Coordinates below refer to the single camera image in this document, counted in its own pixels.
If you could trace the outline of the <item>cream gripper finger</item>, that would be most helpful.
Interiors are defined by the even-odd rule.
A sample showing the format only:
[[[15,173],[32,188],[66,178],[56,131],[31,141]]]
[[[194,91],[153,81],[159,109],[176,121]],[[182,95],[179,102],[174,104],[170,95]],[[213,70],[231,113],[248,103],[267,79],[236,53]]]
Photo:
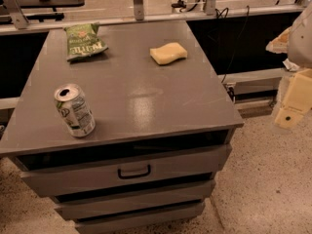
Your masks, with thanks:
[[[312,109],[312,70],[304,69],[289,78],[274,124],[291,129]]]
[[[267,44],[265,50],[274,54],[285,54],[288,51],[290,30],[290,28],[285,29]]]

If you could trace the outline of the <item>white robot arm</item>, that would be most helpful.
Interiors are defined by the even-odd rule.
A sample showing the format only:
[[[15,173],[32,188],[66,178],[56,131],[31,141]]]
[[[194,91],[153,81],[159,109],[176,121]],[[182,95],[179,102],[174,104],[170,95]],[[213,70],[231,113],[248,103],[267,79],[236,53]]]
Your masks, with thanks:
[[[294,127],[312,108],[312,3],[292,26],[270,41],[266,50],[288,55],[290,64],[300,68],[290,79],[274,124],[283,129]]]

